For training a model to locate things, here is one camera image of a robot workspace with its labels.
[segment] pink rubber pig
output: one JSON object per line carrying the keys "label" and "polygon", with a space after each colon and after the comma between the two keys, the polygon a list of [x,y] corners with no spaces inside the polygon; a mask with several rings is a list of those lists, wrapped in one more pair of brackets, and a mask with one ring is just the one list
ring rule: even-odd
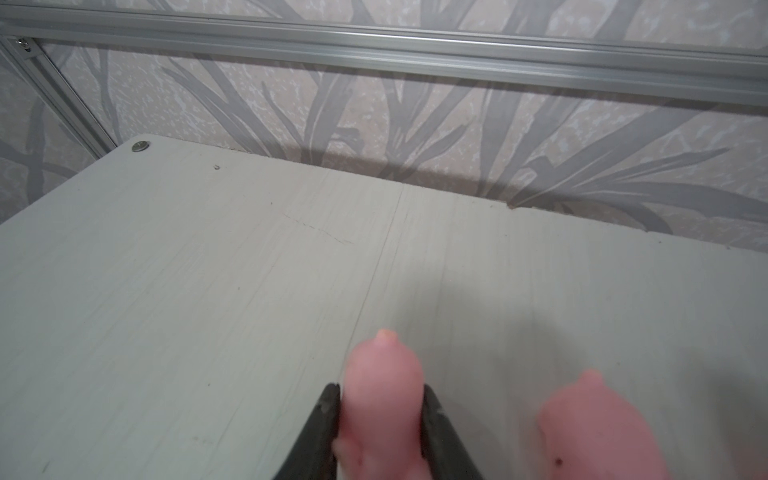
{"label": "pink rubber pig", "polygon": [[597,370],[558,390],[538,414],[552,480],[669,480],[645,420]]}
{"label": "pink rubber pig", "polygon": [[349,480],[429,480],[419,426],[421,363],[397,334],[379,330],[349,354],[333,454]]}

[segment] wooden tabletop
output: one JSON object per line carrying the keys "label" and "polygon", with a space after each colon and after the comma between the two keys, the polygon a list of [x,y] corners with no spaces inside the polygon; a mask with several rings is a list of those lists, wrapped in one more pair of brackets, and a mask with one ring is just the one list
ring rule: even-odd
{"label": "wooden tabletop", "polygon": [[143,135],[0,225],[0,478],[270,478],[382,327],[486,480],[586,368],[673,478],[768,471],[768,255]]}

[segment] metal bolt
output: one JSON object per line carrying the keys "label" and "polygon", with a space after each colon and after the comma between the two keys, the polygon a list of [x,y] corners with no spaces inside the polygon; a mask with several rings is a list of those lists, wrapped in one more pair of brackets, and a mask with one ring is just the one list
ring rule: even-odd
{"label": "metal bolt", "polygon": [[32,51],[32,47],[29,46],[29,42],[26,38],[17,38],[16,43],[18,43],[18,46],[23,48],[25,51]]}
{"label": "metal bolt", "polygon": [[147,150],[149,148],[149,142],[146,140],[139,140],[134,144],[133,147],[131,147],[131,151],[142,151]]}

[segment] wallpaper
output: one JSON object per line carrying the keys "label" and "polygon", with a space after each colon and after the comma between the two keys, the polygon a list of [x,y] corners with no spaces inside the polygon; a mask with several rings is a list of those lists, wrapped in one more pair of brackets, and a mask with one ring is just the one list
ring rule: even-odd
{"label": "wallpaper", "polygon": [[[768,43],[768,22],[758,28],[753,21],[766,19],[762,1],[201,5],[443,30],[559,31],[605,40],[683,35],[751,48]],[[675,31],[667,18],[684,7],[703,16],[690,18],[692,30]],[[663,25],[667,31],[660,33]],[[45,48],[60,52],[58,67],[118,143],[160,134],[768,251],[765,108],[93,45]]]}
{"label": "wallpaper", "polygon": [[[62,61],[62,53],[52,55]],[[0,222],[93,162],[0,54]]]}

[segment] pink toy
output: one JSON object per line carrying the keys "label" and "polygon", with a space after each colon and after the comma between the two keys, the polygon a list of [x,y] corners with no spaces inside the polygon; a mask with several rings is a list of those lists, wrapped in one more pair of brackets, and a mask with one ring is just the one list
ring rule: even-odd
{"label": "pink toy", "polygon": [[419,425],[424,372],[390,330],[360,343],[344,372],[333,454],[349,480],[429,480]]}
{"label": "pink toy", "polygon": [[557,391],[538,414],[552,480],[668,480],[650,428],[597,370]]}

